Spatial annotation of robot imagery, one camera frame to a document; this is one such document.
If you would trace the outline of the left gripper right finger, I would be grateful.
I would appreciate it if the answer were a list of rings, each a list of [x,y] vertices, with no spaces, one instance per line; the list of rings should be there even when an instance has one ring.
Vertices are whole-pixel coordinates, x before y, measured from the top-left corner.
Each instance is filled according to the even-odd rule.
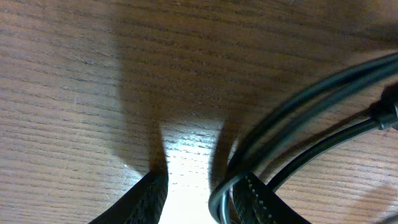
[[[234,184],[233,202],[241,223],[309,224],[251,172]]]

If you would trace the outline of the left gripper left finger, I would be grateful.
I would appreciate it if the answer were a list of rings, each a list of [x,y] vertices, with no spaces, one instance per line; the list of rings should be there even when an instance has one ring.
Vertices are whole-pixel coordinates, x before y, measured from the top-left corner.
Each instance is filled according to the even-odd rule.
[[[149,172],[90,224],[158,224],[168,193],[166,172]]]

